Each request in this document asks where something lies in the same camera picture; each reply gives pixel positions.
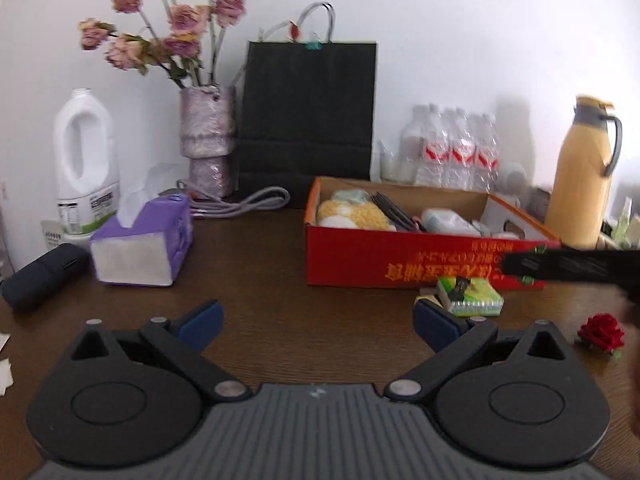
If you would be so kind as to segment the person's right hand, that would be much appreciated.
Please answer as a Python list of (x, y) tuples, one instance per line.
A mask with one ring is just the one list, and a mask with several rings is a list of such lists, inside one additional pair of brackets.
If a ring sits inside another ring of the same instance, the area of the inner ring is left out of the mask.
[[(630, 306), (625, 315), (624, 320), (626, 324), (634, 326), (636, 330), (640, 328), (640, 312), (639, 306)], [(634, 435), (640, 437), (640, 353), (639, 347), (634, 350), (634, 359), (630, 369), (630, 378), (632, 383), (632, 395), (631, 395), (631, 430)]]

